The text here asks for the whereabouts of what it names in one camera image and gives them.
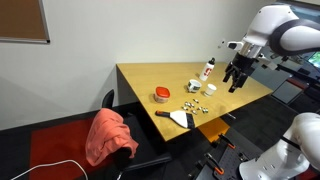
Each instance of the chair backrest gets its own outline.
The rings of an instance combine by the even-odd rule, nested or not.
[[[114,90],[112,89],[104,96],[101,107],[112,109],[113,99],[114,99]]]

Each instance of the black chair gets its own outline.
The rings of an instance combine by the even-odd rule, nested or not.
[[[102,108],[112,109],[114,90],[109,91],[102,101]],[[142,128],[137,117],[129,114],[124,117],[124,124],[128,125],[131,137],[139,143],[133,159],[130,159],[131,149],[120,148],[112,154],[116,167],[121,171],[131,171],[172,160],[171,154],[167,151],[165,142],[158,138],[150,139]]]

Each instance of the white bottle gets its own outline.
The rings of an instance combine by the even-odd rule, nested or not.
[[[209,62],[207,62],[207,64],[204,66],[203,70],[200,73],[199,78],[202,81],[206,81],[207,78],[209,77],[212,69],[214,68],[214,63],[215,63],[215,59],[212,58]]]

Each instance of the white cup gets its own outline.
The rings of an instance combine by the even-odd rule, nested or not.
[[[196,93],[200,88],[202,84],[195,80],[195,79],[190,79],[188,83],[188,91],[192,93]]]
[[[206,91],[204,92],[205,96],[211,96],[214,91],[217,90],[217,87],[213,84],[208,84]]]

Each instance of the brown table surface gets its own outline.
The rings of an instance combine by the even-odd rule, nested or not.
[[[185,129],[173,120],[155,115],[157,110],[172,112],[182,110],[185,102],[191,102],[195,109],[199,106],[208,108],[208,113],[198,111],[193,115],[196,127],[218,118],[232,110],[244,106],[272,92],[271,89],[262,85],[252,78],[248,78],[242,88],[234,93],[229,93],[232,77],[227,83],[222,82],[225,76],[227,63],[215,64],[209,78],[203,82],[198,76],[205,63],[121,63],[117,64],[137,98],[147,111],[153,123],[159,130],[165,141],[177,137],[189,129]],[[202,83],[197,93],[188,93],[186,87],[190,79],[196,79]],[[206,97],[203,92],[207,84],[212,83],[217,90],[211,97]],[[154,100],[154,93],[157,86],[166,87],[170,91],[169,101],[157,103]]]

